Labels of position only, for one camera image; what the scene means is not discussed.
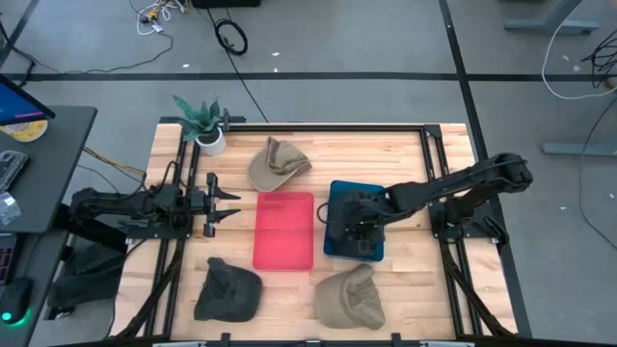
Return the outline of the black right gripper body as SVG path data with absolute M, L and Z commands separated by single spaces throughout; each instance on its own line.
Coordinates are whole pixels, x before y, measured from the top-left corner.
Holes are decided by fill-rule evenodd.
M 385 229 L 382 226 L 360 225 L 347 228 L 342 239 L 346 256 L 383 256 Z

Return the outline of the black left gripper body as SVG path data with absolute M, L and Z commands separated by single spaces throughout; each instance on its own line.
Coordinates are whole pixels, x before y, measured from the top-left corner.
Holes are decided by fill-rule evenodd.
M 204 191 L 206 194 L 205 213 L 204 214 L 194 214 L 190 211 L 192 216 L 198 216 L 198 215 L 207 216 L 206 221 L 203 223 L 203 235 L 205 237 L 213 237 L 215 235 L 213 219 L 210 217 L 210 215 L 215 210 L 216 202 L 215 202 L 215 196 L 214 196 L 214 188 L 216 187 L 216 184 L 217 184 L 217 175 L 215 173 L 208 173 L 206 176 L 207 190 Z

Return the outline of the dark grey knitted cap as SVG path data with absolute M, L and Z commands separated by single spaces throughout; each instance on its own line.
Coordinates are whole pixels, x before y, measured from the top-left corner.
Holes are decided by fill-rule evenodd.
M 335 240 L 369 232 L 376 226 L 372 220 L 375 213 L 370 209 L 375 195 L 360 190 L 343 192 L 329 203 L 328 234 Z
M 229 265 L 220 257 L 210 257 L 207 264 L 208 272 L 194 308 L 194 319 L 230 323 L 252 320 L 261 300 L 260 276 Z

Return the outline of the green plant in white pot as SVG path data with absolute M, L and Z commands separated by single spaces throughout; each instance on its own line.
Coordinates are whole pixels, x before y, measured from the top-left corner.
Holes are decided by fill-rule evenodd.
M 178 121 L 183 128 L 183 141 L 196 142 L 210 156 L 221 154 L 226 141 L 221 125 L 224 118 L 218 100 L 211 104 L 204 101 L 200 108 L 194 108 L 177 95 L 173 96 L 173 100 L 182 113 Z

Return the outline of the blue plastic bin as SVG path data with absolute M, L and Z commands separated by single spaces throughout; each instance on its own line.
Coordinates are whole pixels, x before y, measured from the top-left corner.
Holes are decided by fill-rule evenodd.
M 332 203 L 342 198 L 346 193 L 382 193 L 384 191 L 385 188 L 380 185 L 334 180 L 330 188 L 328 216 L 331 216 Z M 326 255 L 372 262 L 378 262 L 384 258 L 384 240 L 377 241 L 375 244 L 369 244 L 364 243 L 362 240 L 354 240 L 354 235 L 351 235 L 351 240 L 345 237 L 335 239 L 334 231 L 335 226 L 331 222 L 327 222 L 323 247 Z

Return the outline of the translucent pink plastic bin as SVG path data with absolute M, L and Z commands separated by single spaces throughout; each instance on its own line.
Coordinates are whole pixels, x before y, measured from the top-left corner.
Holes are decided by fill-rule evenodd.
M 313 266 L 313 212 L 312 193 L 259 193 L 253 267 L 261 271 L 310 270 Z

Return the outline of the black desk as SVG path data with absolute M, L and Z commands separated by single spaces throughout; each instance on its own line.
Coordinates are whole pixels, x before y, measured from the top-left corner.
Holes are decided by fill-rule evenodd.
M 12 325 L 0 320 L 0 347 L 27 347 L 30 342 L 68 239 L 67 231 L 52 225 L 97 113 L 92 106 L 53 106 L 51 110 L 55 118 L 32 143 L 0 134 L 0 149 L 29 156 L 27 168 L 10 190 L 21 215 L 6 226 L 0 223 L 0 233 L 23 237 L 13 275 L 33 281 L 24 318 Z

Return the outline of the black box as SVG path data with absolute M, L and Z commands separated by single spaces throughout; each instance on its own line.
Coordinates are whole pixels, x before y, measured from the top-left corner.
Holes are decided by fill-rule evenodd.
M 259 7 L 261 0 L 191 0 L 198 9 Z

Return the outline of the yellow round disc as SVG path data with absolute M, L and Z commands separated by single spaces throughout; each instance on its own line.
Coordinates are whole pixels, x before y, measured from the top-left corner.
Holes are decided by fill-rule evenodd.
M 40 138 L 46 132 L 47 128 L 47 120 L 36 120 L 3 125 L 0 126 L 0 131 L 21 143 L 30 143 Z

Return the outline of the grey keyboard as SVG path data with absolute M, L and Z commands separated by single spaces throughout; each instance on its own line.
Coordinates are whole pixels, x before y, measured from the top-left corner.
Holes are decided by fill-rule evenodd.
M 7 192 L 28 165 L 29 156 L 15 150 L 0 152 L 0 193 Z

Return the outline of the clear plastic bag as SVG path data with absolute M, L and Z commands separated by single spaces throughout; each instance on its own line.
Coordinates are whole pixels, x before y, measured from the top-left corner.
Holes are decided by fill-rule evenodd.
M 20 217 L 21 209 L 15 198 L 8 192 L 0 194 L 0 223 L 7 226 L 13 220 Z

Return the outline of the dark laptop keyboard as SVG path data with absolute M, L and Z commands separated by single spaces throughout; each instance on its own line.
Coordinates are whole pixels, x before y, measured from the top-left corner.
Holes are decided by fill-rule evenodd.
M 6 285 L 13 270 L 13 261 L 19 250 L 19 238 L 13 233 L 0 233 L 0 286 Z

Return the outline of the black computer mouse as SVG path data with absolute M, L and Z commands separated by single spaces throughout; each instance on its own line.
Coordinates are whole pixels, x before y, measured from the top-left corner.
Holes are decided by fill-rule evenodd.
M 0 297 L 0 321 L 7 325 L 21 321 L 28 310 L 33 281 L 17 278 L 11 282 Z

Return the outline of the computer monitor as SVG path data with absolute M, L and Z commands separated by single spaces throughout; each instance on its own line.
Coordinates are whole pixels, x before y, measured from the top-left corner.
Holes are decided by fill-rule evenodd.
M 53 111 L 0 74 L 0 126 L 54 118 Z

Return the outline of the grey desk foot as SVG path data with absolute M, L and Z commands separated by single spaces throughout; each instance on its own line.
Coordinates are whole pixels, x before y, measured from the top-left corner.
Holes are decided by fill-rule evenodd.
M 581 3 L 582 0 L 560 0 L 544 19 L 508 19 L 504 29 L 536 34 L 590 35 L 601 28 L 597 22 L 570 19 Z
M 548 155 L 584 155 L 617 158 L 617 135 L 592 143 L 543 143 L 541 150 Z

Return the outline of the black aluminium table frame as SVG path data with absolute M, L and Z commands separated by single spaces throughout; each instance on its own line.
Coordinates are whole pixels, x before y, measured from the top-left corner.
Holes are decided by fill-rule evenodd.
M 182 140 L 181 128 L 170 119 L 156 126 L 149 145 L 148 182 L 155 183 L 179 160 L 183 180 L 204 185 L 215 173 L 229 199 L 224 219 L 212 238 L 202 233 L 198 218 L 186 242 L 140 244 L 127 258 L 115 301 L 111 334 L 119 334 L 147 299 L 158 264 L 168 264 L 181 251 L 179 275 L 158 302 L 151 330 L 140 329 L 142 345 L 169 341 L 202 343 L 205 347 L 371 347 L 412 346 L 423 340 L 451 340 L 455 336 L 452 311 L 437 239 L 429 214 L 421 211 L 397 223 L 387 234 L 386 255 L 377 267 L 376 281 L 385 304 L 387 323 L 379 331 L 334 330 L 321 325 L 313 304 L 315 285 L 348 260 L 323 254 L 324 228 L 314 228 L 313 267 L 301 272 L 265 272 L 264 295 L 256 317 L 247 323 L 198 322 L 193 309 L 205 280 L 211 256 L 250 268 L 252 265 L 257 193 L 246 170 L 268 138 L 287 140 L 310 159 L 311 170 L 290 180 L 291 191 L 307 191 L 323 202 L 335 179 L 391 185 L 427 179 L 425 154 L 445 153 L 439 170 L 462 169 L 474 161 L 464 124 L 413 123 L 235 123 L 226 135 L 225 151 L 209 157 Z

